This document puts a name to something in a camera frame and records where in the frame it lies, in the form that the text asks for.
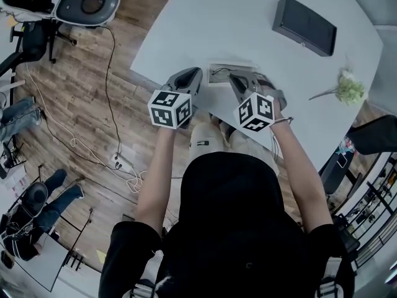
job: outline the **white cable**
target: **white cable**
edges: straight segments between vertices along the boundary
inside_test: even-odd
[[[36,86],[37,91],[38,91],[38,93],[40,94],[40,97],[42,98],[42,101],[43,101],[43,104],[44,104],[44,109],[45,109],[45,111],[47,112],[48,116],[50,116],[50,118],[54,121],[54,123],[56,123],[56,124],[57,124],[58,126],[60,126],[61,128],[65,129],[65,130],[66,130],[68,133],[70,133],[70,135],[72,136],[72,139],[70,140],[70,145],[74,148],[74,147],[76,146],[76,142],[81,143],[81,144],[90,152],[90,154],[92,154],[92,155],[94,156],[94,158],[95,158],[96,160],[98,160],[103,166],[105,166],[105,168],[107,168],[107,169],[108,169],[111,173],[113,173],[116,177],[118,177],[118,178],[120,178],[121,180],[125,181],[127,187],[130,189],[130,191],[131,191],[132,193],[139,193],[139,192],[140,192],[140,189],[138,189],[137,186],[138,186],[139,184],[142,185],[142,183],[143,183],[142,174],[145,173],[145,172],[147,172],[147,170],[141,171],[141,172],[139,173],[139,175],[137,175],[137,174],[136,174],[136,171],[135,171],[134,169],[132,169],[133,175],[135,176],[135,178],[132,178],[132,179],[124,179],[123,177],[121,177],[121,176],[119,176],[117,173],[115,173],[112,169],[110,169],[101,159],[99,159],[99,158],[95,155],[95,153],[92,152],[92,150],[91,150],[89,147],[87,147],[80,139],[76,138],[76,137],[74,136],[74,134],[73,134],[69,129],[67,129],[64,125],[61,125],[59,122],[57,122],[57,121],[52,117],[52,115],[50,114],[50,112],[49,112],[48,109],[47,109],[47,106],[45,105],[45,101],[44,101],[42,92],[41,92],[40,89],[38,88],[38,86],[37,86],[36,82],[34,81],[32,75],[30,74],[29,67],[28,67],[28,64],[27,64],[27,63],[26,63],[26,69],[27,69],[27,72],[28,72],[28,74],[29,74],[30,79],[32,80],[33,84]]]

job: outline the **jeans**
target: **jeans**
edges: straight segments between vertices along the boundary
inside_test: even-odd
[[[44,184],[48,190],[48,197],[52,192],[62,186],[66,178],[66,171],[63,169],[56,170],[55,173],[48,178]],[[57,199],[47,204],[42,212],[36,217],[35,224],[40,227],[44,232],[49,232],[61,216],[62,212],[73,202],[73,200],[83,196],[79,185],[75,184],[67,189]]]
[[[33,98],[25,97],[2,112],[0,122],[0,143],[8,142],[22,129],[34,126],[40,120],[40,109],[28,111],[33,106]]]

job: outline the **person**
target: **person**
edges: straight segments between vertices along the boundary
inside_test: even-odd
[[[275,118],[283,118],[278,101]],[[233,139],[236,131],[231,147],[234,141],[244,153],[227,151],[213,122],[192,132],[179,221],[161,239],[176,132],[160,128],[135,222],[120,222],[112,231],[99,297],[314,297],[330,258],[342,258],[333,269],[335,284],[352,297],[354,274],[320,177],[287,121],[271,130],[304,231],[284,211],[271,158],[263,151],[254,156],[258,149],[248,148],[241,134]],[[150,279],[158,250],[163,257]]]
[[[7,143],[13,135],[25,128],[40,125],[41,110],[30,109],[34,103],[34,97],[25,97],[4,110],[0,109],[0,143]]]
[[[62,186],[66,178],[66,171],[63,169],[56,170],[55,173],[48,178],[44,185],[48,190],[48,197],[58,187]],[[4,239],[6,233],[6,226],[4,221],[6,216],[3,215],[0,224],[0,233],[4,242],[5,250],[1,252],[1,261],[3,264],[11,269],[14,265],[15,256],[17,255],[24,261],[29,261],[33,257],[40,254],[42,246],[38,244],[38,239],[43,233],[48,233],[52,226],[56,223],[62,212],[75,200],[84,197],[83,189],[79,184],[73,185],[65,192],[60,194],[54,201],[47,204],[41,213],[33,220],[33,229],[29,235],[14,241],[10,238]]]

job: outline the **black t-shirt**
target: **black t-shirt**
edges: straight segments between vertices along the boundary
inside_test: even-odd
[[[1,220],[3,221],[5,219],[7,219],[7,217],[3,215]],[[18,222],[18,221],[19,220],[16,213],[16,215],[13,215],[12,217],[12,222]],[[15,231],[12,231],[10,228],[6,228],[6,226],[3,223],[0,224],[0,233],[2,235],[4,247],[12,256],[18,257],[24,261],[29,261],[34,256],[38,255],[38,251],[33,246],[33,244],[38,241],[40,236],[43,234],[43,230],[37,227],[36,224],[33,223],[33,229],[30,235],[23,236],[18,240],[12,240],[9,237],[5,237],[3,234],[3,232],[5,231],[7,235],[12,234]]]
[[[156,291],[163,297],[314,297],[329,257],[352,297],[354,274],[333,225],[308,235],[285,213],[277,177],[261,160],[211,153],[194,160],[181,186],[179,222],[165,239],[148,225],[118,223],[99,298],[122,297],[162,250]]]

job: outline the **rectangular box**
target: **rectangular box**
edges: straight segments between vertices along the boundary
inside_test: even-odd
[[[280,0],[273,30],[321,56],[334,53],[337,28],[296,0]]]

